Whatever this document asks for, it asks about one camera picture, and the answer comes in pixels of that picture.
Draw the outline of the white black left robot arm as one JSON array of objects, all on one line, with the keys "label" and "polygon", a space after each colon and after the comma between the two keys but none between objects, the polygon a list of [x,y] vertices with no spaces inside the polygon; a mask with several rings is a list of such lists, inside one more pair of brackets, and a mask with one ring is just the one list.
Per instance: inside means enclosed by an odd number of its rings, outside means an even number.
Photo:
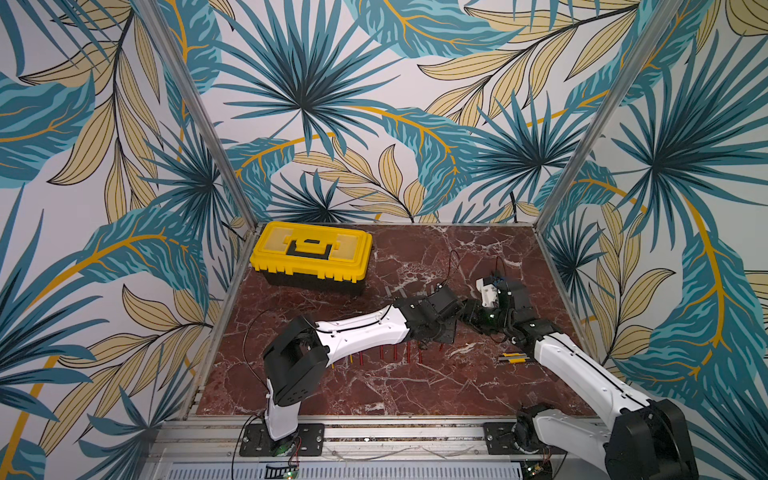
[{"label": "white black left robot arm", "polygon": [[426,296],[403,297],[353,318],[291,320],[264,354],[269,438],[282,441],[298,431],[301,402],[319,386],[335,362],[386,345],[410,341],[451,344],[464,302],[447,286]]}]

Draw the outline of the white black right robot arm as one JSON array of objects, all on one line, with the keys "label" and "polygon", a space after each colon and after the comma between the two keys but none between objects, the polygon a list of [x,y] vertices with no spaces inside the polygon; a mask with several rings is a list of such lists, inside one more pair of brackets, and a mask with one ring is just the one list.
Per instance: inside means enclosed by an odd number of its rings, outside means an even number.
[{"label": "white black right robot arm", "polygon": [[536,363],[569,386],[598,423],[547,404],[518,411],[501,432],[486,432],[491,447],[527,454],[558,448],[612,479],[696,479],[699,476],[686,418],[669,400],[654,400],[610,373],[567,334],[534,311],[527,288],[499,275],[476,282],[479,298],[462,320],[476,332],[501,334],[515,348],[500,361]]}]

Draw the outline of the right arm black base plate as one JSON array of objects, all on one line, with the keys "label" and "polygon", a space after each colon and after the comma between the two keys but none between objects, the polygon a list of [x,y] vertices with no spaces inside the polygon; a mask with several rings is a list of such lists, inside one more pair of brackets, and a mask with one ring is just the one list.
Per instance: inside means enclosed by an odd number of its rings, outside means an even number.
[{"label": "right arm black base plate", "polygon": [[520,422],[486,422],[483,439],[490,455],[565,454],[565,451],[542,443],[534,429]]}]

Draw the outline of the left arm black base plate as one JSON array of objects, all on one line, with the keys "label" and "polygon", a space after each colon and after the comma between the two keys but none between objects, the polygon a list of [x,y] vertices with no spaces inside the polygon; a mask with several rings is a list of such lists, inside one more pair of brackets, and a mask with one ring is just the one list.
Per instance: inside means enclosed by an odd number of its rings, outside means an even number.
[{"label": "left arm black base plate", "polygon": [[238,454],[242,457],[280,457],[298,451],[300,457],[319,457],[324,440],[325,425],[322,423],[300,423],[295,433],[281,440],[272,439],[264,424],[253,423],[245,427]]}]

